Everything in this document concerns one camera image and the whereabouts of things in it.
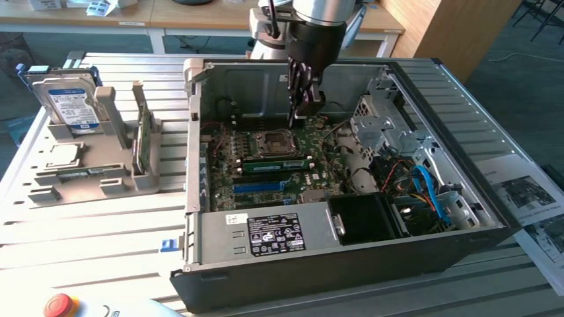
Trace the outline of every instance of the green circuit board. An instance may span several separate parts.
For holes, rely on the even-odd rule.
[[[324,190],[326,195],[341,194],[340,183],[324,161],[321,142],[333,125],[322,118],[305,120],[301,128],[238,132],[225,126],[212,134],[209,147],[210,211],[229,211],[300,203],[305,190]],[[329,154],[334,168],[342,168],[340,154]],[[285,170],[284,162],[290,168]],[[278,176],[284,189],[236,192],[233,180],[242,176]]]

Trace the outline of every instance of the circuit board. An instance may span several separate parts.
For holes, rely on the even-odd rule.
[[[210,211],[304,203],[309,196],[304,192],[341,194],[321,150],[324,136],[332,130],[326,119],[309,118],[292,130],[237,131],[232,126],[222,127],[225,130],[216,129],[208,140]],[[329,159],[333,167],[341,168],[340,154],[332,153]],[[270,178],[280,182],[265,183]],[[260,181],[238,187],[246,179]]]

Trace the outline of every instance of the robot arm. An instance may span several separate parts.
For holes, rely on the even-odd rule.
[[[258,40],[256,50],[261,50],[253,51],[250,58],[288,59],[288,120],[289,127],[294,127],[300,119],[313,116],[325,105],[318,87],[324,69],[354,39],[365,7],[360,0],[298,0],[292,7],[284,6],[289,2],[260,1],[262,7],[250,11],[250,29]]]

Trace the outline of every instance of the emergency stop button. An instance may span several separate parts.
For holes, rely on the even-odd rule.
[[[66,294],[50,297],[42,309],[44,317],[64,317],[72,310],[72,298]]]

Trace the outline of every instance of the metal slotted table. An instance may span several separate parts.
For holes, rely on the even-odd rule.
[[[88,53],[66,61],[66,67],[97,66],[104,85],[117,90],[116,106],[124,121],[136,118],[130,82],[144,81],[148,105],[164,121],[160,192],[61,207],[17,209],[14,197],[29,180],[33,158],[49,137],[41,110],[0,183],[0,199],[8,206],[0,214],[0,285],[33,281],[33,286],[60,292],[154,299],[190,316],[168,278],[158,275],[164,255],[157,253],[161,239],[177,237],[185,223],[188,101],[182,62],[188,57]],[[473,160],[508,153],[528,158],[442,65],[429,59],[397,61]],[[180,258],[178,253],[170,256]],[[556,296],[529,257],[509,239],[468,256],[442,273],[202,316],[246,314],[558,316],[564,314],[564,299]]]

